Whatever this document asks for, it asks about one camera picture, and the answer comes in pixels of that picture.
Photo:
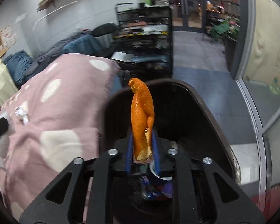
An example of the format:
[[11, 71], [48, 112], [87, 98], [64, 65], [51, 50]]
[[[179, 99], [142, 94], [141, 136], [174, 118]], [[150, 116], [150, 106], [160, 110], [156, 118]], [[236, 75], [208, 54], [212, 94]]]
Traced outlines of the white plastic wrapper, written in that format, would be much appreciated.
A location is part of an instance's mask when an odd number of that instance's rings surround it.
[[29, 122], [27, 112], [22, 107], [15, 108], [15, 115], [17, 119], [23, 123], [23, 125], [26, 125]]

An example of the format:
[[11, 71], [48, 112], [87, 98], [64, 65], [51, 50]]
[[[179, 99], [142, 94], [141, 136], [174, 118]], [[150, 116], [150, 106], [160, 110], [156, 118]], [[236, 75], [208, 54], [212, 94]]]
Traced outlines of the orange peel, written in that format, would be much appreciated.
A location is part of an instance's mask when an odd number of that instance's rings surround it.
[[146, 162], [152, 158], [152, 130], [155, 120], [154, 104], [147, 85], [138, 78], [129, 80], [133, 92], [131, 128], [134, 158]]

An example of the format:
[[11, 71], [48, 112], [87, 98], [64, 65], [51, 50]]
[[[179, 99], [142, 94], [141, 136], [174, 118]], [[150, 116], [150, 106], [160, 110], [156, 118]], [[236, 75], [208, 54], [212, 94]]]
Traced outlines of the dark brown trash bin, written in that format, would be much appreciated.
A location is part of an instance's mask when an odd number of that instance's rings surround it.
[[[172, 176], [172, 198], [144, 200], [139, 179], [149, 166], [132, 160], [125, 171], [133, 92], [124, 88], [104, 107], [99, 150], [115, 148], [110, 168], [110, 202], [119, 223], [240, 223], [237, 161], [199, 94], [173, 79], [149, 81], [160, 157], [160, 176]], [[151, 185], [158, 190], [162, 185]]]

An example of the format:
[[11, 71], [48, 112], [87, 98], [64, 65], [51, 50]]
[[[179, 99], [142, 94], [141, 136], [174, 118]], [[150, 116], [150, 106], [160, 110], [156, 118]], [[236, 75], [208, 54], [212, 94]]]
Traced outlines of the blue silver foil wrapper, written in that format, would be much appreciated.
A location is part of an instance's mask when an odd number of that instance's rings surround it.
[[161, 196], [161, 192], [151, 185], [147, 176], [141, 176], [139, 183], [141, 186], [141, 196], [144, 200], [153, 200]]

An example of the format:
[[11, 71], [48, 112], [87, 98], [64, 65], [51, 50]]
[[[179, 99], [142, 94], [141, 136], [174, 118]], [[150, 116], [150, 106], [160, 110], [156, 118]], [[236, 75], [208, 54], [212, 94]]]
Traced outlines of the pink spotted blanket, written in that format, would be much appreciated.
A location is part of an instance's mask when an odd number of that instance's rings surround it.
[[[3, 104], [9, 127], [0, 136], [0, 201], [13, 221], [73, 159], [98, 156], [102, 108], [117, 72], [110, 59], [64, 54]], [[16, 107], [26, 110], [26, 125]]]

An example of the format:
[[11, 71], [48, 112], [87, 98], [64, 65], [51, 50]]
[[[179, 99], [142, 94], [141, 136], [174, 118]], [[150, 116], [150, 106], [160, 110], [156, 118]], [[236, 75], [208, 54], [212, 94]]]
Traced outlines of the blue clothes pile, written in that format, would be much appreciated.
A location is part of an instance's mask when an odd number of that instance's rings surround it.
[[25, 83], [25, 71], [32, 65], [33, 60], [26, 51], [21, 50], [15, 54], [9, 55], [3, 60], [9, 70], [17, 88]]

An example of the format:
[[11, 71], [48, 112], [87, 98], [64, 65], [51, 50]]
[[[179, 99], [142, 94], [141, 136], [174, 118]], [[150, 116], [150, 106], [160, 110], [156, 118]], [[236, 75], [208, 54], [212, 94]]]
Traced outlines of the grey blue jacket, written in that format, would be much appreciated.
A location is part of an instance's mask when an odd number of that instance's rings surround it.
[[94, 55], [102, 50], [99, 41], [92, 35], [91, 30], [76, 32], [51, 46], [40, 54], [25, 71], [25, 77], [33, 77], [44, 70], [50, 63], [63, 54]]

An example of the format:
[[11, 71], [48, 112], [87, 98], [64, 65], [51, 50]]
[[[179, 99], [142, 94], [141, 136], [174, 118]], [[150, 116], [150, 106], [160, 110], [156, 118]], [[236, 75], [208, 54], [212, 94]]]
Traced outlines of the black office chair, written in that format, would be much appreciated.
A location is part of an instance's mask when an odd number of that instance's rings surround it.
[[118, 35], [118, 26], [114, 23], [105, 23], [96, 27], [92, 31], [92, 36], [96, 38], [101, 49], [94, 53], [94, 56], [111, 58], [116, 51], [116, 45], [113, 42], [113, 37]]

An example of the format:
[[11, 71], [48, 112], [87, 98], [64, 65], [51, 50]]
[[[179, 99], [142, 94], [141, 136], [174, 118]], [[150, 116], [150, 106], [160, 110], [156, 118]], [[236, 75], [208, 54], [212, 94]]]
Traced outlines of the plastic bottle outside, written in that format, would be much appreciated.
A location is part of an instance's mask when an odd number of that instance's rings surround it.
[[269, 85], [269, 89], [274, 95], [280, 95], [280, 88], [278, 87], [278, 79], [276, 77]]

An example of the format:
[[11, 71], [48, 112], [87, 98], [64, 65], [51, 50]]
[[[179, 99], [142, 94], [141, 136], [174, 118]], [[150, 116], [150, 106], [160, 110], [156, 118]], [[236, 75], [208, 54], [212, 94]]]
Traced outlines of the potted green plant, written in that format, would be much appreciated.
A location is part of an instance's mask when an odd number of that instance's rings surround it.
[[210, 35], [213, 41], [230, 38], [234, 41], [238, 40], [240, 26], [235, 20], [224, 20], [218, 25], [212, 27]]

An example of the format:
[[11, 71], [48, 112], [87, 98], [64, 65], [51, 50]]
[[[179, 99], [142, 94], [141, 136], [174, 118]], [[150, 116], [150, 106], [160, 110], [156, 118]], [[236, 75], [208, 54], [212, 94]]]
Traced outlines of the glass double door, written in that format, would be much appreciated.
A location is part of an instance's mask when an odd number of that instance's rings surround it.
[[169, 0], [176, 31], [203, 32], [204, 0]]

